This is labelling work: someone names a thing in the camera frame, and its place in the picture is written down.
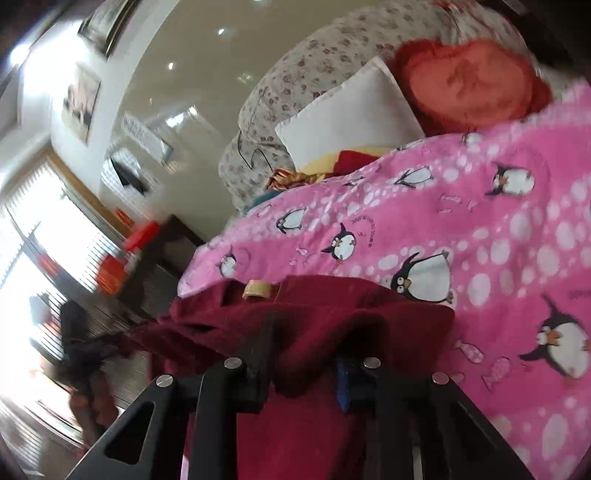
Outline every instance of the photo on wall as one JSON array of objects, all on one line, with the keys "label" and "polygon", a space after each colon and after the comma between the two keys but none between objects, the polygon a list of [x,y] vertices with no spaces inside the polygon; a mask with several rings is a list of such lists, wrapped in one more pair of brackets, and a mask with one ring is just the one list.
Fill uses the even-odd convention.
[{"label": "photo on wall", "polygon": [[78,35],[108,58],[139,2],[140,0],[106,0],[82,22]]},{"label": "photo on wall", "polygon": [[88,144],[88,133],[99,87],[100,80],[77,65],[72,82],[68,85],[64,96],[61,118],[86,144]]}]

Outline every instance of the pink bedsheet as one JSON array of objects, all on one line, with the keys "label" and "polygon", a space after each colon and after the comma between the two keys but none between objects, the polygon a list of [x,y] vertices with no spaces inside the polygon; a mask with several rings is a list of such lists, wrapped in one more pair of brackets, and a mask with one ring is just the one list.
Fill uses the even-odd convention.
[{"label": "pink bedsheet", "polygon": [[179,293],[327,274],[449,305],[440,368],[538,479],[566,479],[591,442],[590,189],[582,82],[526,121],[414,142],[263,203],[199,249]]}]

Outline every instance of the ceiling light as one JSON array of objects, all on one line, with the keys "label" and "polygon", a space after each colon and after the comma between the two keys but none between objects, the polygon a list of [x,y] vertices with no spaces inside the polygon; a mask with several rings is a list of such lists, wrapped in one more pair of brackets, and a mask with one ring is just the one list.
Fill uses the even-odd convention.
[{"label": "ceiling light", "polygon": [[184,113],[180,113],[180,114],[172,116],[168,120],[166,120],[166,124],[170,128],[172,128],[172,127],[176,127],[177,125],[182,124],[183,120],[184,120]]},{"label": "ceiling light", "polygon": [[13,67],[16,65],[21,65],[29,55],[29,46],[28,45],[17,45],[12,49],[10,52],[10,63]]}]

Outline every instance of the metal bolt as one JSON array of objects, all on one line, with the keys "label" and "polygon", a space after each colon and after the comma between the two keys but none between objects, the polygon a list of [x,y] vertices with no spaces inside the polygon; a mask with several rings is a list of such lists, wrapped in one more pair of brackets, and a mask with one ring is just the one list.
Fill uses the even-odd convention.
[{"label": "metal bolt", "polygon": [[242,365],[242,360],[240,360],[237,356],[231,356],[230,358],[226,358],[224,360],[223,366],[229,370],[235,370],[240,368]]},{"label": "metal bolt", "polygon": [[363,359],[363,365],[365,368],[370,368],[373,370],[375,368],[379,368],[379,366],[382,365],[382,362],[377,357],[367,356]]},{"label": "metal bolt", "polygon": [[157,379],[156,379],[156,385],[158,385],[159,387],[165,388],[165,387],[169,387],[170,385],[173,384],[174,378],[172,378],[172,375],[160,375]]},{"label": "metal bolt", "polygon": [[447,385],[449,383],[449,377],[443,372],[435,372],[431,378],[437,385]]}]

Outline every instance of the yellow cloth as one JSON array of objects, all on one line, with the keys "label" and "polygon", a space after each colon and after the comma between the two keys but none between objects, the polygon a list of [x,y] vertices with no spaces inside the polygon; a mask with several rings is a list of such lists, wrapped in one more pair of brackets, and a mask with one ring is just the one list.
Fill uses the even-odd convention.
[{"label": "yellow cloth", "polygon": [[[356,152],[367,153],[368,155],[381,157],[382,155],[385,155],[389,151],[393,150],[393,148],[350,148],[348,150],[354,150]],[[316,160],[312,160],[311,162],[308,162],[306,166],[300,171],[308,175],[314,175],[317,173],[331,173],[337,160],[339,159],[339,154],[340,152],[331,153],[329,155],[324,155],[323,157],[317,158]]]}]

